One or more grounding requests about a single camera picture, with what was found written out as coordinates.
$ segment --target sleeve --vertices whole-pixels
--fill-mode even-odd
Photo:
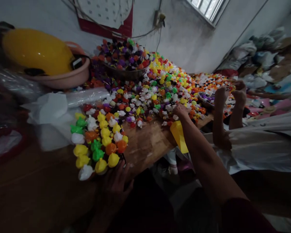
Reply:
[[[242,198],[229,199],[222,207],[222,228],[228,233],[277,232],[250,201]]]

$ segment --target window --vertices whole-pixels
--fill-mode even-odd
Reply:
[[[219,16],[229,0],[188,0],[212,25],[216,25]]]

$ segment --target metal bowl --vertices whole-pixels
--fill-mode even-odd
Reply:
[[[116,68],[108,66],[106,63],[103,63],[103,64],[106,67],[106,71],[109,76],[113,76],[114,78],[119,78],[124,81],[134,81],[134,80],[138,80],[140,77],[142,77],[145,74],[146,68],[150,66],[151,62],[146,68],[143,68],[142,70],[134,70],[134,71],[118,70]]]
[[[206,107],[206,108],[214,108],[214,105],[209,103],[208,101],[205,101],[203,98],[202,98],[202,94],[206,94],[206,92],[198,92],[198,99],[199,101]]]

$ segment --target hand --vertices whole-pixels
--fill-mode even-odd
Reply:
[[[214,107],[215,109],[223,110],[226,99],[229,97],[229,91],[226,87],[220,87],[214,94]]]
[[[96,232],[106,230],[133,189],[134,180],[124,191],[124,184],[130,167],[127,164],[123,169],[124,164],[125,161],[122,160],[115,169],[108,171],[104,179],[101,198],[97,200],[96,213],[88,232],[92,227],[95,227]]]
[[[181,118],[188,116],[189,110],[183,104],[178,103],[174,108],[173,113]]]
[[[241,107],[245,107],[246,105],[246,99],[247,99],[247,94],[246,94],[246,85],[243,81],[236,81],[234,83],[236,90],[232,92],[236,104]]]

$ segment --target wooden table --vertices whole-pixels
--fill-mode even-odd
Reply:
[[[201,128],[212,116],[199,121]],[[176,142],[160,121],[128,129],[125,158],[130,178],[160,159]],[[78,180],[73,146],[42,152],[36,140],[21,154],[0,165],[0,232],[60,232],[90,211],[95,182]]]

